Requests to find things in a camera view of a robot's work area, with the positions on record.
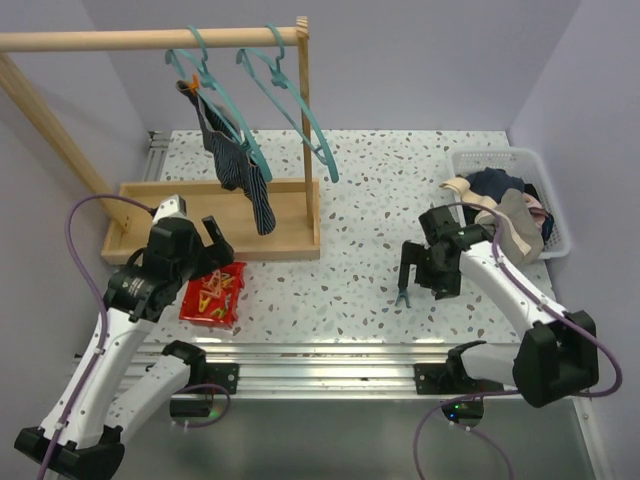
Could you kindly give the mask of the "teal clothespin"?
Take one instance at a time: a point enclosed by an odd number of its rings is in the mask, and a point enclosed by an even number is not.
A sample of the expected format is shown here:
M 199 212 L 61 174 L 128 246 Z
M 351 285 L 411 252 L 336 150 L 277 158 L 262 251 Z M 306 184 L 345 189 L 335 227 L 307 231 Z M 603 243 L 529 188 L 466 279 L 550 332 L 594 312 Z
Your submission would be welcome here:
M 396 296 L 395 305 L 399 306 L 401 303 L 403 303 L 406 308 L 411 307 L 409 294 L 406 289 L 400 290 Z

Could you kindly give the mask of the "navy striped underwear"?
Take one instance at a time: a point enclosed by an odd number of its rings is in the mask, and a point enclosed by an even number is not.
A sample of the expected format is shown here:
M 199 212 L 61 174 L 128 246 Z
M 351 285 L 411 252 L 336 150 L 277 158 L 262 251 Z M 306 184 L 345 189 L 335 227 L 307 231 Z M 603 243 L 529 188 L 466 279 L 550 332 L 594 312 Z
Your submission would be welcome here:
M 229 191 L 242 189 L 252 204 L 257 233 L 272 233 L 276 218 L 269 204 L 267 183 L 259 166 L 236 141 L 235 135 L 240 135 L 236 118 L 223 105 L 215 104 L 216 111 L 212 110 L 185 81 L 178 80 L 175 87 L 196 111 L 203 148 L 213 156 L 222 187 Z

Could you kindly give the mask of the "beige grey underwear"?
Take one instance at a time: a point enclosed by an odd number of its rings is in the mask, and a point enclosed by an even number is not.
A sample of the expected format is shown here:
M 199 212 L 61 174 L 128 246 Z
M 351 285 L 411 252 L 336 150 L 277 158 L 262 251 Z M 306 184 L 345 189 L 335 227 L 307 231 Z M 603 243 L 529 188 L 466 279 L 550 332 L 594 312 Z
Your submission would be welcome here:
M 540 202 L 511 188 L 493 210 L 503 221 L 499 244 L 507 258 L 516 266 L 537 260 L 544 247 L 542 224 L 546 219 Z

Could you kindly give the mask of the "orange clothespin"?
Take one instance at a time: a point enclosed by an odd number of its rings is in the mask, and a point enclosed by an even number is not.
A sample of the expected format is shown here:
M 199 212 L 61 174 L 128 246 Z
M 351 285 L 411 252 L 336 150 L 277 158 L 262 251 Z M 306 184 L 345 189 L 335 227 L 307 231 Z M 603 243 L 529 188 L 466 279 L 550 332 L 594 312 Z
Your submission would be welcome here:
M 190 81 L 186 82 L 187 89 L 194 95 L 197 95 L 200 89 L 199 77 L 196 74 L 192 75 Z

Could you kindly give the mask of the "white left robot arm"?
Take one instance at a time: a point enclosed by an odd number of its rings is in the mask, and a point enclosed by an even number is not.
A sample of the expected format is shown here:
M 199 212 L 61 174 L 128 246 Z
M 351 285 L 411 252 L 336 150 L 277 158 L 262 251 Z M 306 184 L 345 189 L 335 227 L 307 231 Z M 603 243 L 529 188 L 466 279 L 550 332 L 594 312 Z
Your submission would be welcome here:
M 202 220 L 212 239 L 203 244 L 194 224 L 179 215 L 153 222 L 146 248 L 109 280 L 99 300 L 93 337 L 54 409 L 22 429 L 16 450 L 69 479 L 110 479 L 125 445 L 175 393 L 226 388 L 208 381 L 206 354 L 175 340 L 125 393 L 117 392 L 139 346 L 184 284 L 232 263 L 234 252 L 213 217 Z

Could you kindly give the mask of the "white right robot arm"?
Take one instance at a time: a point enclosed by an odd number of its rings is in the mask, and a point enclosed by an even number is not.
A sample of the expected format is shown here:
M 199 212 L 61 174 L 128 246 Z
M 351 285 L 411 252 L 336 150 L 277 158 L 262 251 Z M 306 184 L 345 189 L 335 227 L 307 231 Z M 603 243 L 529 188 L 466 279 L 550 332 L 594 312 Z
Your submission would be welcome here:
M 420 215 L 425 243 L 403 243 L 397 299 L 408 302 L 416 283 L 436 299 L 459 295 L 469 279 L 511 323 L 518 345 L 507 350 L 483 340 L 449 350 L 435 383 L 475 393 L 489 384 L 513 386 L 533 407 L 589 389 L 599 381 L 596 325 L 584 311 L 569 313 L 514 268 L 494 234 L 481 225 L 461 226 L 446 206 Z

